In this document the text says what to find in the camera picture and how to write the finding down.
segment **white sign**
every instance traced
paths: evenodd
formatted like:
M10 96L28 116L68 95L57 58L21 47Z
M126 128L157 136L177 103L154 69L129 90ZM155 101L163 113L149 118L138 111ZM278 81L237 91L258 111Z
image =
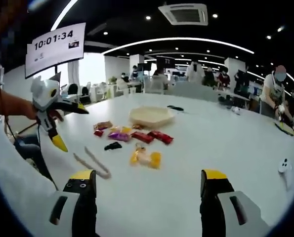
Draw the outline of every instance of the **white sign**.
M27 45L25 77L54 65L83 58L85 23L63 27Z

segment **pillar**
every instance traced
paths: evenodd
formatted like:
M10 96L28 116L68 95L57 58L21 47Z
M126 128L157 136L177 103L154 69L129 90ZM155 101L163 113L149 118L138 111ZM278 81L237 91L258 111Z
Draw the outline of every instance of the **pillar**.
M246 63L234 58L227 58L225 60L225 67L228 68L228 75L230 77L230 91L234 92L236 81L235 81L235 74L238 70L243 72L246 71Z
M138 63L144 63L145 57L140 54L131 55L129 57L129 73L132 73L132 67L134 65L138 66Z

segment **air conditioner vent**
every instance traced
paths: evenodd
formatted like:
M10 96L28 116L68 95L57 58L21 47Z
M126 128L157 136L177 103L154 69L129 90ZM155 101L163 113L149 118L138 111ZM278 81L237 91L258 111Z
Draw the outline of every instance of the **air conditioner vent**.
M160 6L159 10L172 25L208 25L205 4L165 5Z
M183 10L172 10L171 13L175 17L177 22L200 22L200 15L198 10L183 9Z

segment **face mask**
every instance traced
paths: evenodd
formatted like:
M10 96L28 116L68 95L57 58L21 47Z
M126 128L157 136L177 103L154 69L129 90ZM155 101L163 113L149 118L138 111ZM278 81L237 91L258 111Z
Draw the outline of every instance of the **face mask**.
M284 81L286 78L286 73L275 73L274 77L278 81Z

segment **ceiling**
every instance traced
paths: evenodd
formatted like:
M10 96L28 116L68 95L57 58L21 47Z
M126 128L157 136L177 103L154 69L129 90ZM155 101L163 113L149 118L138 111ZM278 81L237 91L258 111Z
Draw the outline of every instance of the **ceiling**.
M36 11L30 12L20 28L15 32L15 42L7 51L4 64L7 71L24 64L26 44L50 30L62 9L70 0L48 0ZM191 3L207 5L208 26L173 26L158 10L163 4L190 3L187 0L78 0L63 18L59 28L86 22L85 40L121 46L141 40L168 37L192 37L219 40L235 44L255 52L250 54L237 48L222 44L170 40L139 44L106 55L127 56L176 52L175 58L182 58L181 52L202 53L208 55L187 55L184 59L196 57L199 60L224 63L224 59L213 57L238 57L250 67L249 71L264 76L277 65L284 65L294 77L294 4L267 4L255 1L216 1L192 0ZM96 29L95 34L88 33ZM104 52L109 48L86 46L89 52ZM286 90L294 89L294 82L287 79Z

